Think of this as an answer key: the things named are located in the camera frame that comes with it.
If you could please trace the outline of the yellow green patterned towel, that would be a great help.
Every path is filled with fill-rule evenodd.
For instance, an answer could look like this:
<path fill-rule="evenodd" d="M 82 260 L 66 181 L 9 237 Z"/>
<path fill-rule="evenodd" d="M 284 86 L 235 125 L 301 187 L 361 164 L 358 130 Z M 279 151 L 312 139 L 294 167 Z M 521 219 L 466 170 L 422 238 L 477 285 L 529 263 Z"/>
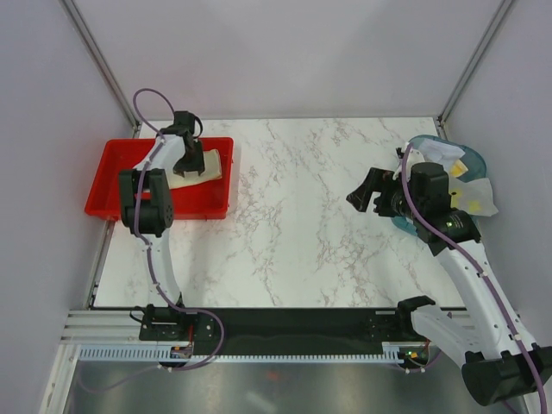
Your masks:
<path fill-rule="evenodd" d="M 201 174 L 198 172 L 186 172 L 182 175 L 176 173 L 175 169 L 172 169 L 167 174 L 169 188 L 171 190 L 178 190 L 220 179 L 223 173 L 221 157 L 218 150 L 212 149 L 210 151 L 204 151 L 204 166 L 205 169 Z"/>

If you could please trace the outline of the grey towel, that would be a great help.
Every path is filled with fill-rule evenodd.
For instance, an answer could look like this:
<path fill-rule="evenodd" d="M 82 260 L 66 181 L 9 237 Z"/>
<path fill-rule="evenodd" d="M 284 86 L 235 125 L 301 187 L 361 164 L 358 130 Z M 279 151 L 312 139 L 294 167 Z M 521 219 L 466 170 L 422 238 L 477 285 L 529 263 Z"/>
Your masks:
<path fill-rule="evenodd" d="M 493 202 L 489 178 L 463 182 L 448 176 L 448 193 L 451 197 L 450 206 L 470 216 L 494 216 L 499 212 Z"/>

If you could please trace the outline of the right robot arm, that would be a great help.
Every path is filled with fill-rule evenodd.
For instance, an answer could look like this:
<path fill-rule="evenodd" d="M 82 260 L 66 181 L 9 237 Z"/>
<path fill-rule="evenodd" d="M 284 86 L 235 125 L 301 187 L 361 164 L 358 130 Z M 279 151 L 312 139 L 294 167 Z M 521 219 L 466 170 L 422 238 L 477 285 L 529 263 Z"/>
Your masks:
<path fill-rule="evenodd" d="M 488 263 L 473 218 L 452 207 L 449 176 L 439 164 L 417 163 L 407 182 L 401 173 L 371 168 L 347 196 L 359 212 L 412 220 L 417 237 L 452 279 L 473 328 L 453 321 L 427 297 L 398 302 L 395 332 L 405 340 L 423 336 L 461 370 L 472 398 L 487 406 L 537 393 L 548 412 L 544 385 L 551 377 L 551 348 L 541 347 L 513 310 Z"/>

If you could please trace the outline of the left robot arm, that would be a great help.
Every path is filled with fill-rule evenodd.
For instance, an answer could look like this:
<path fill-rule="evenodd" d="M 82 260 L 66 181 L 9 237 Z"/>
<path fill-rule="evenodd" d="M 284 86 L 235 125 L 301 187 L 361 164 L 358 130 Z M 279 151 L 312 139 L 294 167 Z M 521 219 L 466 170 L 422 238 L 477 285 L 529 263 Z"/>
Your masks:
<path fill-rule="evenodd" d="M 169 179 L 200 179 L 204 175 L 203 145 L 195 135 L 196 127 L 202 126 L 191 112 L 174 112 L 172 124 L 156 133 L 154 146 L 145 158 L 118 173 L 121 220 L 145 254 L 150 278 L 148 303 L 172 309 L 161 316 L 158 326 L 170 340 L 186 335 L 189 320 L 179 313 L 185 312 L 185 306 L 169 247 L 175 217 Z"/>

